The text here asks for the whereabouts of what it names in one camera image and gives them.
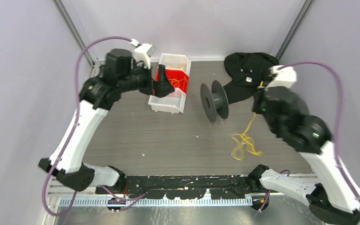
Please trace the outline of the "black cable spool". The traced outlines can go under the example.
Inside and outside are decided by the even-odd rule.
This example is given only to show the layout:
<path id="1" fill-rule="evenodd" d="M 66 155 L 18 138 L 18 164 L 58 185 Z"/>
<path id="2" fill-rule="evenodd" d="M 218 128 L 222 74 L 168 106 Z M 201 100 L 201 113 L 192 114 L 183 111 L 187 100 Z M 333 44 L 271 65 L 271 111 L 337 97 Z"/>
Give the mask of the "black cable spool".
<path id="1" fill-rule="evenodd" d="M 217 120 L 217 115 L 222 119 L 229 116 L 229 101 L 224 87 L 214 80 L 209 89 L 208 85 L 202 83 L 200 86 L 200 98 L 205 114 L 210 122 Z"/>

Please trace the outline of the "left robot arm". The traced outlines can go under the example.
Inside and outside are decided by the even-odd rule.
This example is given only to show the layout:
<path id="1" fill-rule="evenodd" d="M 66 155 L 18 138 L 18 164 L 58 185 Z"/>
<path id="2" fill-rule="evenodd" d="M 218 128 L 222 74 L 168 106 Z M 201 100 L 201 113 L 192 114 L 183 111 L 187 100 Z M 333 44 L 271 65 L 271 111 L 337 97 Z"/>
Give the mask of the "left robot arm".
<path id="1" fill-rule="evenodd" d="M 136 60 L 129 50 L 107 53 L 99 74 L 84 83 L 74 117 L 58 148 L 49 158 L 41 159 L 38 166 L 74 191 L 103 185 L 120 194 L 125 188 L 125 174 L 114 166 L 89 165 L 83 162 L 83 156 L 97 127 L 122 93 L 138 90 L 163 98 L 175 91 L 165 65 L 158 66 L 157 75 L 155 80 L 147 60 Z"/>

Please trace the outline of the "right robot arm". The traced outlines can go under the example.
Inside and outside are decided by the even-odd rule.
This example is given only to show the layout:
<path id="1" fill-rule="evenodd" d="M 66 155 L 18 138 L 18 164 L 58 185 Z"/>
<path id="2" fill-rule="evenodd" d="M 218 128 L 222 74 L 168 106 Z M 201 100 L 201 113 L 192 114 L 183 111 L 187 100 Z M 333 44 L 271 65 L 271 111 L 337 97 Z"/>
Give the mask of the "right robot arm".
<path id="1" fill-rule="evenodd" d="M 350 177 L 343 177 L 340 172 L 342 162 L 336 161 L 335 145 L 326 123 L 312 115 L 305 101 L 286 87 L 260 89 L 253 98 L 252 111 L 262 115 L 270 131 L 308 162 L 319 182 L 297 181 L 258 165 L 248 175 L 250 189 L 280 192 L 306 205 L 327 224 L 358 224 L 360 198 L 348 186 Z"/>

